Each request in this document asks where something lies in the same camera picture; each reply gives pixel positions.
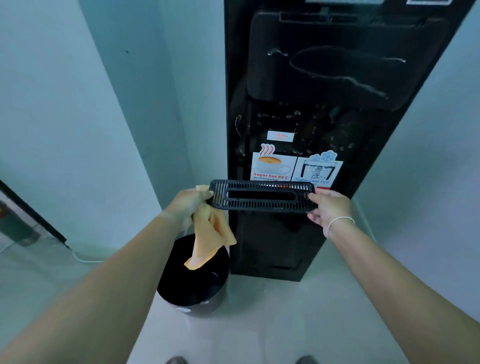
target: person's left arm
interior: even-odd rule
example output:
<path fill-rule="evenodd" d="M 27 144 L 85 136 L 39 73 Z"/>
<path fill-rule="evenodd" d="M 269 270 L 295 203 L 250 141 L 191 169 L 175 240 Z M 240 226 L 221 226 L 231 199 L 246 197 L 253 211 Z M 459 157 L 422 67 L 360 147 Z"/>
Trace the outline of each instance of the person's left arm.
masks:
<path fill-rule="evenodd" d="M 177 234 L 210 192 L 181 191 L 1 353 L 0 363 L 126 363 Z"/>

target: drip tray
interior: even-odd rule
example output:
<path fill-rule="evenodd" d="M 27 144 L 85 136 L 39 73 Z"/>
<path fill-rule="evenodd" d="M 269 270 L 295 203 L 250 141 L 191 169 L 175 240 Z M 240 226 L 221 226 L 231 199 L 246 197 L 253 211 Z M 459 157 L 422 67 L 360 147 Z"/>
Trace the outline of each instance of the drip tray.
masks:
<path fill-rule="evenodd" d="M 317 206 L 308 199 L 315 192 L 310 182 L 214 180 L 207 201 L 222 210 L 306 213 Z"/>

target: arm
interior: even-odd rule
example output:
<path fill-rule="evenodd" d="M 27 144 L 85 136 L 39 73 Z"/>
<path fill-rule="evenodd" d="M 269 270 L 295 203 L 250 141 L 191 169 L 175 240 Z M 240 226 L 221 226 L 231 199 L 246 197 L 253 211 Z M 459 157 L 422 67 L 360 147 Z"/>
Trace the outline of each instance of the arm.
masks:
<path fill-rule="evenodd" d="M 125 363 L 177 234 L 210 192 L 182 191 L 0 353 L 0 363 Z"/>
<path fill-rule="evenodd" d="M 324 228 L 411 363 L 480 363 L 480 324 L 426 286 L 348 219 L 350 200 L 322 190 L 308 214 Z"/>

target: orange rag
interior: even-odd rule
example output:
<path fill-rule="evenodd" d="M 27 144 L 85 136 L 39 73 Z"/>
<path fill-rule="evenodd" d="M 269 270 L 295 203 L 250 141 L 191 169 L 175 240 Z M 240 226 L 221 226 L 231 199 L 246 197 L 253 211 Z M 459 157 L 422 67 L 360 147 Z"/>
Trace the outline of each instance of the orange rag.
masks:
<path fill-rule="evenodd" d="M 197 186 L 197 191 L 208 191 L 209 186 Z M 193 214 L 195 244 L 192 257 L 185 262 L 190 270 L 200 268 L 213 258 L 223 246 L 235 245 L 237 240 L 227 224 L 225 213 L 203 202 Z"/>

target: hand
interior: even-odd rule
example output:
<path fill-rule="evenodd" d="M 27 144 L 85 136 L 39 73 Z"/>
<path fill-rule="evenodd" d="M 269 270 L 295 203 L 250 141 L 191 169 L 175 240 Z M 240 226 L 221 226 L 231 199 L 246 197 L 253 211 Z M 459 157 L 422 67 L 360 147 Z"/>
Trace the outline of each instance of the hand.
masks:
<path fill-rule="evenodd" d="M 180 191 L 163 210 L 162 215 L 175 219 L 175 222 L 180 224 L 181 230 L 187 230 L 192 224 L 192 215 L 198 206 L 212 196 L 212 191 L 197 191 L 194 188 Z"/>
<path fill-rule="evenodd" d="M 352 217 L 350 199 L 338 192 L 317 188 L 316 193 L 309 194 L 308 198 L 315 202 L 318 205 L 318 208 L 309 212 L 307 216 L 310 220 L 324 229 L 324 235 L 326 238 L 328 238 L 328 225 L 333 219 L 340 216 Z"/>

